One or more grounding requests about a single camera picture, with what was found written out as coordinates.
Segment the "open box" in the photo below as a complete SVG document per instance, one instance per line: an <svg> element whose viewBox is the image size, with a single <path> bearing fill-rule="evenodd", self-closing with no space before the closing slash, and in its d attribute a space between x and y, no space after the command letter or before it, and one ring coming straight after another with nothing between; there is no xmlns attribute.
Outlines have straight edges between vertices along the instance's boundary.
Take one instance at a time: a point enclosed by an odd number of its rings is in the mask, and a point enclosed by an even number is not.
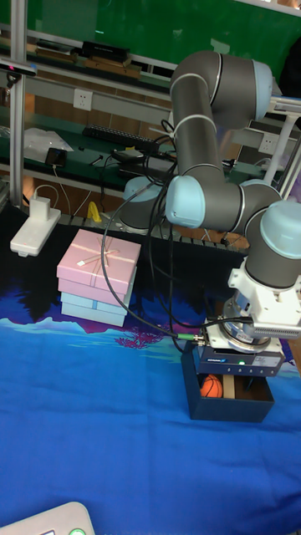
<svg viewBox="0 0 301 535"><path fill-rule="evenodd" d="M234 376L235 399L202 397L192 344L187 343L181 356L187 400L192 420L261 422L272 409L274 399L264 378L254 377L246 390L249 378Z"/></svg>

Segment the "blue fabric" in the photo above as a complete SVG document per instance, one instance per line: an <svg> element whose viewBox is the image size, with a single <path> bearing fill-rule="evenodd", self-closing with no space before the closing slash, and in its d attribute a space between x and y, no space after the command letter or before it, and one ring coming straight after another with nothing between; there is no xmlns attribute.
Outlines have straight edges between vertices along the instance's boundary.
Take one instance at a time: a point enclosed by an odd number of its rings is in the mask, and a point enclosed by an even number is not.
<svg viewBox="0 0 301 535"><path fill-rule="evenodd" d="M276 403L262 424L191 421L169 339L87 334L64 317L16 324L5 319L16 302L1 301L0 525L75 500L96 535L300 527L293 361L269 381Z"/></svg>

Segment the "orange ball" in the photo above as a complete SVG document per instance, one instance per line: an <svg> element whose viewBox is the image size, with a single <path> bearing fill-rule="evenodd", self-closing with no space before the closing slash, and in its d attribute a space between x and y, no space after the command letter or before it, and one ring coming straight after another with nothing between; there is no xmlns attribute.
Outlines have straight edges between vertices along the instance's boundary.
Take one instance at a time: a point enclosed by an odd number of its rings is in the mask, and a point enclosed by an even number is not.
<svg viewBox="0 0 301 535"><path fill-rule="evenodd" d="M222 383L215 375L208 375L200 388L201 396L204 398L221 398Z"/></svg>

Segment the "electrical outlet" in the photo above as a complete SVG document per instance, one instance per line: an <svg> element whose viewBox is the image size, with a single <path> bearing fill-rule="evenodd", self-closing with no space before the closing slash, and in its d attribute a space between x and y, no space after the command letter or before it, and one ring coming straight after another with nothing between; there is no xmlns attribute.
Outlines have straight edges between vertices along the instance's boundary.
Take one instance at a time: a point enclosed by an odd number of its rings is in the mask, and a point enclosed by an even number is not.
<svg viewBox="0 0 301 535"><path fill-rule="evenodd" d="M79 110L92 110L92 91L85 91L83 89L74 90L74 107Z"/></svg>
<svg viewBox="0 0 301 535"><path fill-rule="evenodd" d="M268 134L267 132L265 132L263 134L263 140L258 151L272 155L275 152L278 138L279 136L277 134Z"/></svg>

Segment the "black keyboard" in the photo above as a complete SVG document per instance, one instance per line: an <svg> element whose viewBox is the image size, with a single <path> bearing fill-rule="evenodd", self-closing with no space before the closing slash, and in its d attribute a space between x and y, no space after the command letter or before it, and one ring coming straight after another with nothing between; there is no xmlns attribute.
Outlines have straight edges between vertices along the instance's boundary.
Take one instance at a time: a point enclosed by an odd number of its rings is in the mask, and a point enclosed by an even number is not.
<svg viewBox="0 0 301 535"><path fill-rule="evenodd" d="M135 147L137 150L143 150L144 152L149 153L157 153L160 147L159 143L150 140L147 137L128 134L127 132L113 130L112 128L106 128L105 126L87 125L83 130L83 135L94 137L98 140L118 143L124 147Z"/></svg>

